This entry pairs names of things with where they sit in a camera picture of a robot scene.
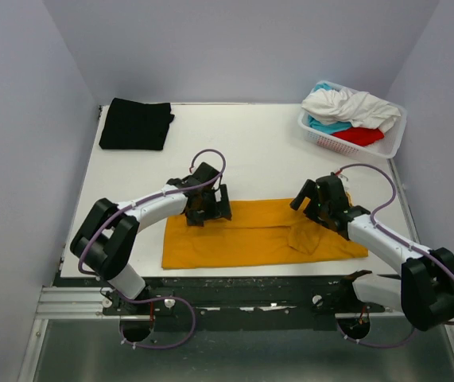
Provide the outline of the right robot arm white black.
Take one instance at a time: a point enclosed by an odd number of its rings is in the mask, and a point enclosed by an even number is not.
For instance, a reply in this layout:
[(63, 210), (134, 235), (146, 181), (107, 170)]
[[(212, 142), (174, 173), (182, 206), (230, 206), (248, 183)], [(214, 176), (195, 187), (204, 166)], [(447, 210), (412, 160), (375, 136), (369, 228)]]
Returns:
[(364, 246), (397, 273), (396, 278), (360, 271), (339, 290), (338, 302), (349, 312), (366, 302), (402, 312), (420, 331), (454, 325), (454, 254), (415, 244), (377, 221), (373, 212), (348, 200), (337, 173), (307, 180), (291, 201), (311, 221), (345, 240)]

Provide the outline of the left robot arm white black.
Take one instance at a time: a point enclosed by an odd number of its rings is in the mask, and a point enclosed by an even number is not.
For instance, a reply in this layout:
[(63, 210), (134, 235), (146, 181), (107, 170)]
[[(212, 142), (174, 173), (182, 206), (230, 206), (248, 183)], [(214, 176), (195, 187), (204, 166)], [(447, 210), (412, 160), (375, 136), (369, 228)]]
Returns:
[(114, 203), (97, 200), (70, 244), (79, 259), (95, 275), (118, 290), (122, 306), (131, 314), (148, 305), (145, 280), (129, 265), (137, 234), (172, 216), (185, 218), (191, 227), (203, 227), (207, 220), (232, 218), (227, 185), (222, 174), (203, 162), (192, 174), (171, 178), (156, 193), (139, 201)]

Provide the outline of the yellow t shirt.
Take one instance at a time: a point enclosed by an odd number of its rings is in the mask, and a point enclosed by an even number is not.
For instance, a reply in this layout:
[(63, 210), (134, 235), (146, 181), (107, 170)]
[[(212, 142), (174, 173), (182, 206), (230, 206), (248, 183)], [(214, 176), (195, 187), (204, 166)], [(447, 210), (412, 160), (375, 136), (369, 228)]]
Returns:
[(256, 267), (368, 257), (368, 250), (289, 206), (289, 199), (232, 201), (231, 220), (188, 225), (167, 219), (161, 266), (165, 270)]

